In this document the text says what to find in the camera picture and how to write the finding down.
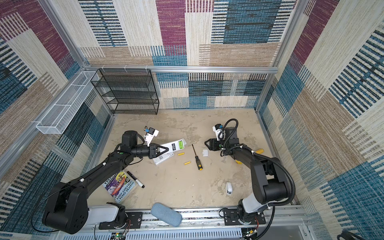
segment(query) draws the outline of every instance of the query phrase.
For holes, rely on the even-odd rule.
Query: black wire shelf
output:
[[[145,69],[99,69],[91,83],[113,114],[157,114],[159,97]]]

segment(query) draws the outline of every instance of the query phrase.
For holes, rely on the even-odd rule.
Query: blue sponge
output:
[[[183,218],[177,211],[172,210],[158,202],[152,206],[151,214],[174,227],[179,226],[181,219]]]

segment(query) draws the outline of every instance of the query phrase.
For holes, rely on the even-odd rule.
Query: yellow object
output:
[[[264,149],[262,149],[262,148],[255,151],[255,153],[257,153],[257,154],[262,154],[263,152],[264,152]]]
[[[257,154],[262,154],[264,152],[264,149],[260,148],[255,151]]]

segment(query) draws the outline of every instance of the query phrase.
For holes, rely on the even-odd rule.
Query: screwdriver handle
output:
[[[201,161],[198,156],[195,156],[197,168],[201,171],[203,170],[203,166],[201,165]]]

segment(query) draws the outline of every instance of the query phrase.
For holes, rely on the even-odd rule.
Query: concrete-look floor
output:
[[[207,149],[204,142],[215,138],[212,126],[225,124],[231,118],[239,121],[237,136],[254,150],[264,149],[264,155],[271,152],[263,135],[253,109],[207,109],[207,110],[163,110],[158,115],[117,115],[112,132],[103,154],[104,160],[118,143],[124,131],[135,130],[144,136],[144,127],[153,127],[159,134],[152,142],[164,144],[184,138],[187,145],[184,150],[175,152],[175,156],[155,165],[152,159],[144,157],[139,164],[128,166],[145,188],[137,187],[121,204],[127,209],[150,209],[160,202],[168,207],[206,207],[237,205],[238,201],[252,193],[251,174],[244,164],[237,164],[230,156],[220,157],[220,151],[209,151],[208,157],[202,156]],[[203,170],[199,171],[191,144],[194,145]],[[225,185],[231,182],[233,194],[227,195]],[[100,186],[88,199],[88,205],[105,204],[114,201]]]

